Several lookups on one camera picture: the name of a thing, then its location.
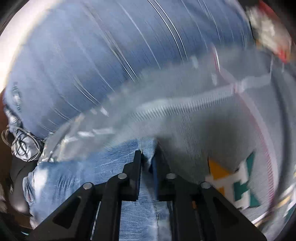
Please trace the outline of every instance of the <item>black seat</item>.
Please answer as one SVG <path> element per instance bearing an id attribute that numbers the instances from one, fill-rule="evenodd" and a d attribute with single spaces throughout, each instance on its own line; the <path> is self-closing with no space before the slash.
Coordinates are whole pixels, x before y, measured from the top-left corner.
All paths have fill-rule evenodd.
<path id="1" fill-rule="evenodd" d="M 11 206 L 19 213 L 25 216 L 31 216 L 29 204 L 25 200 L 24 192 L 22 189 L 22 180 L 33 171 L 37 166 L 36 161 L 25 162 L 15 156 L 12 158 L 10 168 L 11 186 L 9 191 L 9 202 Z"/>

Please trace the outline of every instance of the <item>light blue clothing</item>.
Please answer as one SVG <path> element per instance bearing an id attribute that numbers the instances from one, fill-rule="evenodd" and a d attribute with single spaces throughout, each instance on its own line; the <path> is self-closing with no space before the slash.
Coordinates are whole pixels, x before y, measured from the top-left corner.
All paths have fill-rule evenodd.
<path id="1" fill-rule="evenodd" d="M 44 139 L 143 69 L 248 43 L 249 23 L 225 0 L 64 0 L 23 45 L 4 102 Z"/>
<path id="2" fill-rule="evenodd" d="M 148 168 L 156 145 L 153 138 L 135 139 L 92 153 L 83 161 L 40 163 L 23 180 L 24 195 L 33 215 L 31 224 L 42 222 L 85 182 L 99 184 L 121 173 L 124 164 L 133 161 L 136 150 L 142 151 Z M 167 203 L 156 201 L 153 176 L 145 168 L 138 201 L 122 203 L 120 239 L 171 240 Z"/>

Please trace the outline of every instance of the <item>round bolt head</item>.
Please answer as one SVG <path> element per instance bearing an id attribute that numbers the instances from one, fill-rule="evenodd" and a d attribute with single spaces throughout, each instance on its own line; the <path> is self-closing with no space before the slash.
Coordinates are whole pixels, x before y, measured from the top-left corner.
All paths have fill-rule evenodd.
<path id="1" fill-rule="evenodd" d="M 211 184 L 209 184 L 209 183 L 207 183 L 207 182 L 203 182 L 203 183 L 201 184 L 201 186 L 202 186 L 203 189 L 208 189 L 208 188 L 211 187 Z"/>
<path id="2" fill-rule="evenodd" d="M 125 173 L 118 174 L 119 179 L 126 179 L 127 175 Z"/>
<path id="3" fill-rule="evenodd" d="M 173 180 L 173 179 L 175 179 L 176 177 L 177 177 L 177 176 L 176 176 L 175 173 L 168 173 L 168 174 L 166 175 L 166 178 L 169 179 L 169 180 Z"/>
<path id="4" fill-rule="evenodd" d="M 91 183 L 84 183 L 83 184 L 83 188 L 86 189 L 86 190 L 87 189 L 90 189 L 91 187 L 92 187 L 92 184 Z"/>

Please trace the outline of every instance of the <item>printed logo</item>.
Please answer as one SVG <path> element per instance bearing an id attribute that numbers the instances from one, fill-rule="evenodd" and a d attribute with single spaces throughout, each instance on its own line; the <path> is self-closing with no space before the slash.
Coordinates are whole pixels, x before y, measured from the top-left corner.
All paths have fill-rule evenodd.
<path id="1" fill-rule="evenodd" d="M 236 208 L 258 207 L 259 201 L 248 188 L 254 158 L 255 154 L 252 152 L 246 160 L 239 164 L 238 169 L 233 174 L 213 160 L 208 159 L 210 175 L 206 176 L 205 180 L 211 183 Z"/>

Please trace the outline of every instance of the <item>denim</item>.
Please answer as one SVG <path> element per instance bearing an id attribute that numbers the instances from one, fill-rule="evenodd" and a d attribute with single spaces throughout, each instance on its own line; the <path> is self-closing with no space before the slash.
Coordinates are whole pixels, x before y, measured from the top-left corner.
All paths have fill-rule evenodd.
<path id="1" fill-rule="evenodd" d="M 44 139 L 99 106 L 146 68 L 252 43 L 249 23 L 225 0 L 64 0 L 23 44 L 4 102 Z"/>
<path id="2" fill-rule="evenodd" d="M 153 176 L 148 172 L 157 142 L 153 138 L 130 140 L 91 153 L 86 160 L 42 162 L 23 179 L 24 196 L 33 215 L 33 227 L 42 222 L 85 182 L 99 184 L 119 174 L 132 162 L 136 150 L 144 156 L 139 199 L 123 202 L 120 240 L 171 240 L 166 202 L 154 196 Z"/>
<path id="3" fill-rule="evenodd" d="M 217 49 L 219 71 L 214 56 L 142 72 L 138 83 L 124 84 L 50 136 L 39 165 L 77 159 L 83 165 L 89 153 L 155 137 L 171 170 L 200 183 L 209 158 L 234 173 L 254 152 L 248 187 L 260 206 L 241 212 L 254 224 L 268 220 L 260 228 L 274 240 L 290 217 L 288 206 L 294 210 L 293 202 L 281 201 L 295 192 L 295 66 L 255 48 L 231 48 Z"/>

